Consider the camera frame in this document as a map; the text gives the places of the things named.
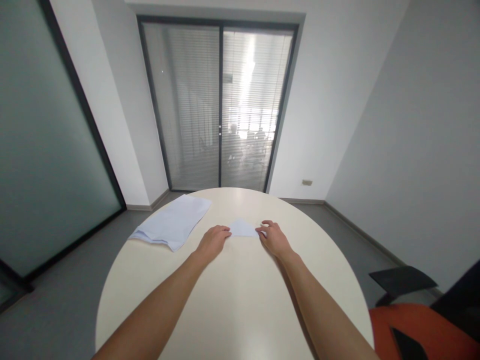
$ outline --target glass door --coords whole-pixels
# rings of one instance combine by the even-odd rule
[[[170,189],[266,191],[298,26],[138,20]]]
[[[0,39],[0,259],[31,280],[125,203],[50,3],[3,3]]]
[[[265,191],[293,31],[223,31],[223,187]]]

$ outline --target hand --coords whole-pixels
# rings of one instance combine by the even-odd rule
[[[281,259],[284,255],[293,252],[287,237],[276,222],[264,220],[261,223],[268,226],[260,226],[255,230],[260,235],[261,242],[273,255]]]
[[[195,253],[202,259],[205,265],[212,262],[224,248],[225,240],[231,236],[230,228],[227,226],[214,226],[201,238]]]

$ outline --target stack of paper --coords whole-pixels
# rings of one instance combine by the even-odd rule
[[[211,204],[208,199],[182,195],[164,210],[145,220],[129,239],[165,244],[176,252],[185,244],[193,228],[204,217]]]

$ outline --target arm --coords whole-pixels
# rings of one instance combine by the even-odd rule
[[[285,268],[317,355],[321,359],[379,360],[340,306],[295,253],[276,222],[265,220],[260,240]]]
[[[92,360],[157,360],[202,271],[232,235],[226,226],[209,229],[185,262],[148,295]]]

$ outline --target forearm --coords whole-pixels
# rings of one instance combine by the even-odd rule
[[[125,319],[94,360],[157,360],[206,263],[192,253]]]
[[[308,334],[320,359],[369,359],[377,355],[298,254],[279,260],[288,275]]]

